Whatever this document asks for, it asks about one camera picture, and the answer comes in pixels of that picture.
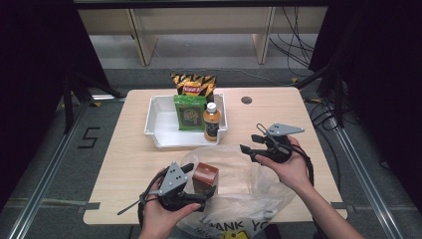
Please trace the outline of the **aluminium floor rail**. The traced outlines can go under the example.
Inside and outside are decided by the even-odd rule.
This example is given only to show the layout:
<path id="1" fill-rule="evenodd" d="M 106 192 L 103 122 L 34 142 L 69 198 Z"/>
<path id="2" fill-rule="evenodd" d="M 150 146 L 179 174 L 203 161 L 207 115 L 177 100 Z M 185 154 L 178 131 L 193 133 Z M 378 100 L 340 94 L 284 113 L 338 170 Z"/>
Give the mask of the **aluminium floor rail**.
<path id="1" fill-rule="evenodd" d="M 89 103 L 81 103 L 73 110 L 75 114 L 73 123 L 65 130 L 48 163 L 41 171 L 40 177 L 35 180 L 35 187 L 28 197 L 11 197 L 6 202 L 7 209 L 19 209 L 19 214 L 14 220 L 5 239 L 24 239 L 34 218 L 41 207 L 43 200 L 62 164 L 71 141 L 75 136 L 82 116 L 89 107 Z"/>
<path id="2" fill-rule="evenodd" d="M 341 127 L 337 128 L 335 134 L 387 238 L 404 239 L 393 214 L 382 199 L 368 171 L 365 169 L 345 129 Z"/>

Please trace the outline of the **person's right hand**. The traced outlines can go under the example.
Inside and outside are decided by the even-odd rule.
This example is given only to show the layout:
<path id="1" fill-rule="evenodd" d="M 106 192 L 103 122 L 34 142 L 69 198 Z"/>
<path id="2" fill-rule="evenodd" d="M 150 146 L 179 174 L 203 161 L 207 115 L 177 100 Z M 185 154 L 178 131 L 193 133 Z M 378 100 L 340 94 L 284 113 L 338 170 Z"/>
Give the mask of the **person's right hand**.
<path id="1" fill-rule="evenodd" d="M 306 162 L 297 152 L 293 152 L 290 159 L 284 163 L 276 163 L 259 154 L 255 158 L 261 164 L 273 169 L 279 176 L 280 181 L 297 195 L 302 195 L 314 189 L 309 180 Z"/>

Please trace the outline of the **orange drink bottle white cap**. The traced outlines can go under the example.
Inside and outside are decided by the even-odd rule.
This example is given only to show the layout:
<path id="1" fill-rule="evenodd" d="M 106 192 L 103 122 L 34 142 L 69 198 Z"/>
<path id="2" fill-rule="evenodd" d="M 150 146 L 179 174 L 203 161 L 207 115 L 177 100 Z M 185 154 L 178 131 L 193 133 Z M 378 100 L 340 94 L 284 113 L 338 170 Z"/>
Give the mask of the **orange drink bottle white cap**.
<path id="1" fill-rule="evenodd" d="M 221 114 L 217 110 L 215 103 L 208 103 L 206 111 L 203 113 L 205 124 L 204 136 L 208 141 L 216 141 L 219 129 Z"/>

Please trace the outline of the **brown carton box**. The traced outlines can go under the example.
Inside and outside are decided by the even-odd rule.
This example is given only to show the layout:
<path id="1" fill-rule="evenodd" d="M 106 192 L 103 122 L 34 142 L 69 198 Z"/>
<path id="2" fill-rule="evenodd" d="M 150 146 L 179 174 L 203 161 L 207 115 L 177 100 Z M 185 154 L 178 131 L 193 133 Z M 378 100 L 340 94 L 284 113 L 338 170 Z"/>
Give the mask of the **brown carton box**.
<path id="1" fill-rule="evenodd" d="M 192 176 L 196 193 L 204 194 L 206 190 L 218 188 L 219 169 L 210 164 L 199 162 Z"/>

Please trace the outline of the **clear plastic bag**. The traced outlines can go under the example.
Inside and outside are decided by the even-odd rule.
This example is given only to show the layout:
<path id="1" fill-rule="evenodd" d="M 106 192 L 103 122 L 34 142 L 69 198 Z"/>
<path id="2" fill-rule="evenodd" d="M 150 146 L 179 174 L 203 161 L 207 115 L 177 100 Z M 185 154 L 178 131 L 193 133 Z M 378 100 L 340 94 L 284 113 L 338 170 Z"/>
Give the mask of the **clear plastic bag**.
<path id="1" fill-rule="evenodd" d="M 296 196 L 272 169 L 253 162 L 237 145 L 199 147 L 181 160 L 200 162 L 219 169 L 218 185 L 202 212 L 177 223 L 192 236 L 218 239 L 225 233 L 244 232 L 253 238 Z"/>

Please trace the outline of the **green snack packet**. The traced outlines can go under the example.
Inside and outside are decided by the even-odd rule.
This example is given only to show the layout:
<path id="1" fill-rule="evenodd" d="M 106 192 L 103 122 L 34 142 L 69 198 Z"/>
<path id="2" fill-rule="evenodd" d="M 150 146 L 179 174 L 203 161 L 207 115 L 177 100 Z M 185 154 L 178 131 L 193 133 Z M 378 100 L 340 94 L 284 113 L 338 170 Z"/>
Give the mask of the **green snack packet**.
<path id="1" fill-rule="evenodd" d="M 202 96 L 173 97 L 180 130 L 203 130 L 206 98 Z"/>

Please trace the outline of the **black yellow chip bag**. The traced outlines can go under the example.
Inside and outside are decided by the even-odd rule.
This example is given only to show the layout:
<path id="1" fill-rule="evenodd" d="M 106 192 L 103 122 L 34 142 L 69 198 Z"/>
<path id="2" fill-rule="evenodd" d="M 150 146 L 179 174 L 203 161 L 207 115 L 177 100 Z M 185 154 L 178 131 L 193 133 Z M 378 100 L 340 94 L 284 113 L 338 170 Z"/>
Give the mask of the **black yellow chip bag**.
<path id="1" fill-rule="evenodd" d="M 217 78 L 215 76 L 172 73 L 170 77 L 179 95 L 201 96 L 208 103 L 213 102 L 214 90 L 217 86 Z"/>

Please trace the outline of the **person's left hand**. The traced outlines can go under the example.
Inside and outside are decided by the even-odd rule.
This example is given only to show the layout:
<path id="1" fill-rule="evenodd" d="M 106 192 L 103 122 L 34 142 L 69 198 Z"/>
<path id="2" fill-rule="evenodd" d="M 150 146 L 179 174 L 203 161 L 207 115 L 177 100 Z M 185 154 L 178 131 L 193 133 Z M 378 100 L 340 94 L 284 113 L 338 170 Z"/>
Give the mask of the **person's left hand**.
<path id="1" fill-rule="evenodd" d="M 143 222 L 138 239 L 167 239 L 176 224 L 201 207 L 198 203 L 184 206 L 177 211 L 167 211 L 156 199 L 148 195 L 143 208 Z"/>

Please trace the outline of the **light wooden desk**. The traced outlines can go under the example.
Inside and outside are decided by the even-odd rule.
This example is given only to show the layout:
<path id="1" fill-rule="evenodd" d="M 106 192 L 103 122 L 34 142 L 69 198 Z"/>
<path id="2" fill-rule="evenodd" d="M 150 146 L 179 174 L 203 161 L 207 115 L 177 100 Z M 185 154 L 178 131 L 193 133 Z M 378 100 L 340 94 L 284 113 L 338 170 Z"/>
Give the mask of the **light wooden desk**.
<path id="1" fill-rule="evenodd" d="M 325 7 L 214 7 L 81 10 L 91 35 L 130 35 L 140 63 L 147 66 L 160 35 L 249 34 L 257 60 L 264 64 L 272 34 L 317 34 Z"/>

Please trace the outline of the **black curtain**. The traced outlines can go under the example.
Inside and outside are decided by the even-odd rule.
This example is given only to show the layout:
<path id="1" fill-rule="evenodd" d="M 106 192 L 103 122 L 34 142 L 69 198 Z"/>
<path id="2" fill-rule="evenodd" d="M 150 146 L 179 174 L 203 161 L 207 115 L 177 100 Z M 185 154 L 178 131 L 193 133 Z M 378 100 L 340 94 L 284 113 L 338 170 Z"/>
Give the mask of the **black curtain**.
<path id="1" fill-rule="evenodd" d="M 359 11 L 340 68 L 354 108 L 422 213 L 422 0 L 327 0 L 310 69 L 332 59 Z"/>
<path id="2" fill-rule="evenodd" d="M 80 75 L 108 85 L 74 0 L 0 0 L 0 211 Z"/>

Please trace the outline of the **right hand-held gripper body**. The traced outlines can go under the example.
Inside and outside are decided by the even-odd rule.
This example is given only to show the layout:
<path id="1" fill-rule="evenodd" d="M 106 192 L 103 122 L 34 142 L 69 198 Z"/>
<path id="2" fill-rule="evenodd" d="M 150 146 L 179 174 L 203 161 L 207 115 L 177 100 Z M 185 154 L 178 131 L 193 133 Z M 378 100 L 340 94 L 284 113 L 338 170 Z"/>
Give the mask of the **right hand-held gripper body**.
<path id="1" fill-rule="evenodd" d="M 302 127 L 279 122 L 275 122 L 266 128 L 264 130 L 264 144 L 267 146 L 268 158 L 277 163 L 287 161 L 292 155 L 291 142 L 288 136 L 304 131 Z"/>

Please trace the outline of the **black metal stand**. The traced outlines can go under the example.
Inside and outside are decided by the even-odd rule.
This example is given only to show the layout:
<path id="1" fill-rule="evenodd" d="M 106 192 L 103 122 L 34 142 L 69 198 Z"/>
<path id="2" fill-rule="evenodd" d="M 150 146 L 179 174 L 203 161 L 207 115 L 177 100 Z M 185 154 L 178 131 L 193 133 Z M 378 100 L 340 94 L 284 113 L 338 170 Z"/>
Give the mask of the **black metal stand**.
<path id="1" fill-rule="evenodd" d="M 80 102 L 88 103 L 94 98 L 89 91 L 89 87 L 99 89 L 117 99 L 124 98 L 124 94 L 112 89 L 107 83 L 97 81 L 80 72 L 68 72 L 63 80 L 63 99 L 66 120 L 65 133 L 68 133 L 74 124 L 72 95 L 75 95 Z"/>
<path id="2" fill-rule="evenodd" d="M 334 108 L 333 114 L 340 127 L 343 127 L 342 120 L 342 79 L 337 69 L 332 69 L 329 65 L 322 67 L 312 75 L 306 77 L 304 80 L 295 83 L 294 87 L 302 89 L 320 79 L 319 86 L 317 87 L 317 94 L 322 98 L 333 96 Z"/>

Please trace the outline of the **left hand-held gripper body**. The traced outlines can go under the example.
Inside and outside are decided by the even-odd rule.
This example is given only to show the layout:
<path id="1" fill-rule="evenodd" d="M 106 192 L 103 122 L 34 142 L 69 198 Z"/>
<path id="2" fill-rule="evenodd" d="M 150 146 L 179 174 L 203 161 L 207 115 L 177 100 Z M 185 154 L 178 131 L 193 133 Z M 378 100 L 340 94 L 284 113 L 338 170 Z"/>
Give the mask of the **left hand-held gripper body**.
<path id="1" fill-rule="evenodd" d="M 158 201 L 168 211 L 177 211 L 192 204 L 185 199 L 187 193 L 184 187 L 188 182 L 188 175 L 181 170 L 181 167 L 172 162 L 159 185 Z"/>

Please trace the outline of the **white plastic bin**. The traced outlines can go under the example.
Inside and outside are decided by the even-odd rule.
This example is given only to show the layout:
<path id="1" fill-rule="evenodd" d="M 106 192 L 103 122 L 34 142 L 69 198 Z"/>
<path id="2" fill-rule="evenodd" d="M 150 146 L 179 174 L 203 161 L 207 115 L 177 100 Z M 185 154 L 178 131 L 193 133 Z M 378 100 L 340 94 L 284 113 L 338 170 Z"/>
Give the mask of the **white plastic bin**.
<path id="1" fill-rule="evenodd" d="M 215 141 L 208 141 L 203 131 L 179 129 L 172 95 L 150 98 L 144 134 L 150 136 L 158 148 L 217 145 L 228 130 L 224 95 L 215 94 L 214 103 L 221 114 Z"/>

